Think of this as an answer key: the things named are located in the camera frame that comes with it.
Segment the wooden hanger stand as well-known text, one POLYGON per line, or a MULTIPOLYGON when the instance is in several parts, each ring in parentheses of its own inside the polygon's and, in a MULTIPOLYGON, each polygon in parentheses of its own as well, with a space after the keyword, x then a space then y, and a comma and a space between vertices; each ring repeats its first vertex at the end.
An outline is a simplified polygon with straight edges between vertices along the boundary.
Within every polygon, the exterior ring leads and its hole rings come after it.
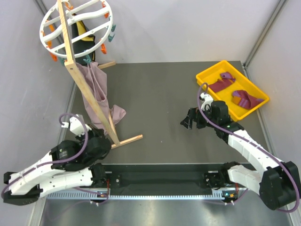
POLYGON ((88 84, 86 83, 82 73, 76 66, 76 60, 75 55, 73 51, 73 46, 71 43, 71 35, 69 32, 69 26, 67 23, 67 16, 65 12, 65 5, 62 1, 58 0, 58 11, 60 16, 60 21, 62 25, 62 32, 63 32, 63 40, 65 44, 65 51, 66 51, 66 61, 64 63, 67 71, 75 81, 76 85, 80 89, 81 93, 84 95, 85 99, 90 104, 91 108, 93 109, 94 113, 97 115, 98 119, 104 126, 106 132, 108 132, 109 137, 113 141, 112 148, 117 148, 129 143, 132 143, 134 141, 137 141, 139 139, 143 138, 143 135, 138 135, 129 139, 126 139, 124 141, 119 141, 119 138, 117 136, 115 126, 112 122, 111 115, 108 117, 105 116, 103 111, 101 110, 100 106, 98 105, 94 95, 92 94, 88 84))

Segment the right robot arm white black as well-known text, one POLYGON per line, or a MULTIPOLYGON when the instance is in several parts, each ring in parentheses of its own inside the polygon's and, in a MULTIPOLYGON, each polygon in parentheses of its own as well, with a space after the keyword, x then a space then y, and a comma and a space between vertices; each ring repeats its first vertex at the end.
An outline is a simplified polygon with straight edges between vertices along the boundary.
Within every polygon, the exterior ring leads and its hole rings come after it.
POLYGON ((271 210, 280 210, 294 202, 295 211, 301 199, 301 182, 298 167, 283 162, 254 141, 247 131, 229 114, 223 101, 205 101, 200 108, 190 108, 180 122, 186 129, 211 127, 218 138, 238 151, 254 167, 249 170, 238 162, 223 164, 219 170, 218 186, 243 185, 256 193, 271 210))

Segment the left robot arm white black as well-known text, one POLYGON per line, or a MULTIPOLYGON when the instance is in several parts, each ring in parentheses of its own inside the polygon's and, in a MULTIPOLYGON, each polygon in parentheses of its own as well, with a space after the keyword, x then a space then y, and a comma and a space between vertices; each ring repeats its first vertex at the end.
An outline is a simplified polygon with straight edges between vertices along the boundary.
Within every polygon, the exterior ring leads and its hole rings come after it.
POLYGON ((90 129, 75 140, 65 140, 52 148, 36 164, 18 173, 6 172, 8 185, 1 195, 4 203, 23 206, 51 193, 76 187, 99 188, 107 183, 99 163, 111 150, 103 129, 90 129))

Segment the white round clip hanger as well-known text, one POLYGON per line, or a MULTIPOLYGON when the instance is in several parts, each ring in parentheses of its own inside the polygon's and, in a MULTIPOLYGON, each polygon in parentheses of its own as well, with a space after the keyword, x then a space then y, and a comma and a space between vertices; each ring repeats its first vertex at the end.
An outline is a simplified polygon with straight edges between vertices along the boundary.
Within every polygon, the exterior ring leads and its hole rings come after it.
MULTIPOLYGON (((95 61, 97 49, 107 54, 105 42, 112 41, 116 29, 109 3, 105 0, 89 0, 74 7, 68 0, 62 0, 62 2, 65 5, 76 61, 82 65, 95 61)), ((51 54, 54 61, 66 60, 57 2, 44 15, 40 24, 39 37, 41 44, 51 54)))

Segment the pink sock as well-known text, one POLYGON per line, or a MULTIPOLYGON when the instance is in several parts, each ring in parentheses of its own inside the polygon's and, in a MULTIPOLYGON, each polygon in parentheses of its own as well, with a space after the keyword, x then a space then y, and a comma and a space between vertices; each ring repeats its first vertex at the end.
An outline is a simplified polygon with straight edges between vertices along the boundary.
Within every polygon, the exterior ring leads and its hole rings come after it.
POLYGON ((119 123, 126 115, 126 111, 117 105, 113 105, 112 108, 109 108, 107 99, 107 74, 98 68, 97 62, 91 62, 86 66, 79 63, 76 65, 82 73, 105 117, 108 119, 109 114, 111 114, 113 124, 119 123))

